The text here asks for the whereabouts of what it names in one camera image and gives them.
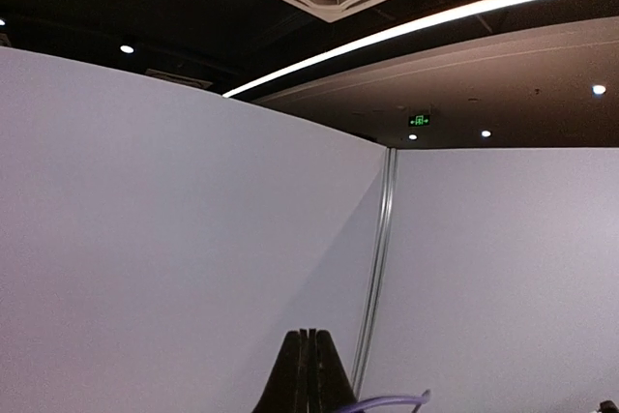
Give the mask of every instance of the light strip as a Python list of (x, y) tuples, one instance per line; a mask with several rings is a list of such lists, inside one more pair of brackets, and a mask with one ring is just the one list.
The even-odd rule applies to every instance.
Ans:
[(281, 70), (278, 70), (276, 72), (266, 74), (259, 79), (248, 82), (247, 84), (244, 84), (240, 87), (237, 87), (236, 89), (232, 89), (231, 91), (226, 92), (225, 94), (223, 94), (223, 96), (236, 96), (237, 94), (248, 91), (266, 82), (272, 81), (282, 76), (286, 76), (287, 74), (298, 72), (303, 68), (311, 67), (312, 65), (316, 65), (317, 63), (339, 57), (344, 53), (352, 52), (353, 50), (358, 50), (360, 48), (367, 47), (368, 45), (388, 41), (392, 38), (396, 38), (397, 36), (402, 36), (404, 34), (409, 34), (415, 31), (420, 31), (422, 29), (427, 29), (438, 24), (448, 23), (449, 21), (454, 21), (456, 19), (484, 14), (487, 12), (492, 12), (494, 10), (505, 9), (514, 5), (521, 5), (535, 1), (537, 0), (480, 0), (478, 2), (473, 2), (472, 4), (456, 7), (445, 12), (440, 12), (438, 14), (414, 19), (407, 23), (401, 24), (400, 26), (395, 26), (393, 28), (386, 29), (385, 31), (366, 36), (357, 41), (353, 41), (352, 43), (341, 45), (332, 50), (329, 50), (328, 52), (320, 53), (311, 58), (295, 63), (294, 65), (290, 65), (289, 67), (282, 68)]

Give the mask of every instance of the purple wire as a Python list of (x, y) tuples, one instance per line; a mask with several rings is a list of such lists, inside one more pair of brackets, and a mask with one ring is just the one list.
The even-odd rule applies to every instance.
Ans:
[(356, 413), (362, 410), (369, 410), (377, 406), (387, 405), (424, 405), (429, 402), (429, 391), (425, 391), (421, 396), (385, 396), (374, 397), (361, 400), (352, 405), (346, 405), (336, 410), (336, 413)]

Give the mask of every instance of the purple cable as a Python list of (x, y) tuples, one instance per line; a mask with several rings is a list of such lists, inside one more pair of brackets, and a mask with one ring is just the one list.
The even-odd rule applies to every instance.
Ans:
[(377, 406), (387, 405), (424, 405), (429, 402), (429, 391), (425, 391), (421, 396), (385, 396), (374, 397), (361, 400), (352, 405), (346, 405), (336, 410), (336, 413), (356, 413), (362, 410), (369, 410)]

